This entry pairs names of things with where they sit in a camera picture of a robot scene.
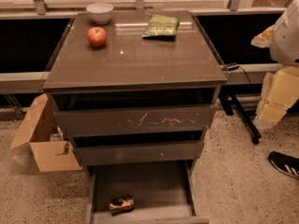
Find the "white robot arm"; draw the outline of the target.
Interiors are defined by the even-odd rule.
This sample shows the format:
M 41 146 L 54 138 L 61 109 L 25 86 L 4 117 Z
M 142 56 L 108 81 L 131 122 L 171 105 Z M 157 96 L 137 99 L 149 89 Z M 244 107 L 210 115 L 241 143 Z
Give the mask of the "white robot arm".
M 270 56 L 273 61 L 284 65 L 299 65 L 299 0 L 293 0 L 276 21 Z

